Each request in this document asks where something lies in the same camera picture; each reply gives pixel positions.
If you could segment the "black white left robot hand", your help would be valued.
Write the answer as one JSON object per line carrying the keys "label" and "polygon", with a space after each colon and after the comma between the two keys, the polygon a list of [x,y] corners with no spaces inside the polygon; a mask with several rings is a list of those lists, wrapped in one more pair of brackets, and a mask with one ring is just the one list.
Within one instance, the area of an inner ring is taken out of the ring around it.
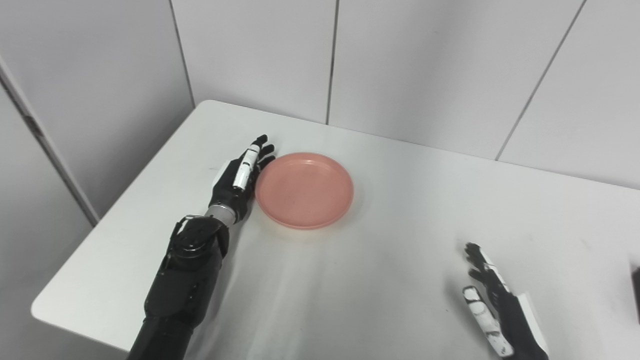
{"label": "black white left robot hand", "polygon": [[232,159],[217,179],[205,216],[217,219],[227,228],[239,223],[249,212],[262,171],[275,160],[275,146],[267,134],[257,137],[237,158]]}

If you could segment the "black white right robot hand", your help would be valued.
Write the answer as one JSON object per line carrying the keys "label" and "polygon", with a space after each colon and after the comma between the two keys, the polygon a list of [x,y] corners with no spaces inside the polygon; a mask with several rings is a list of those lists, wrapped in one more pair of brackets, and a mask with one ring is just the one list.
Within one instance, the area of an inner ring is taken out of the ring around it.
{"label": "black white right robot hand", "polygon": [[529,297],[514,294],[489,256],[476,243],[464,251],[471,264],[468,275],[482,284],[485,300],[474,285],[462,296],[487,342],[501,360],[548,360],[549,349]]}

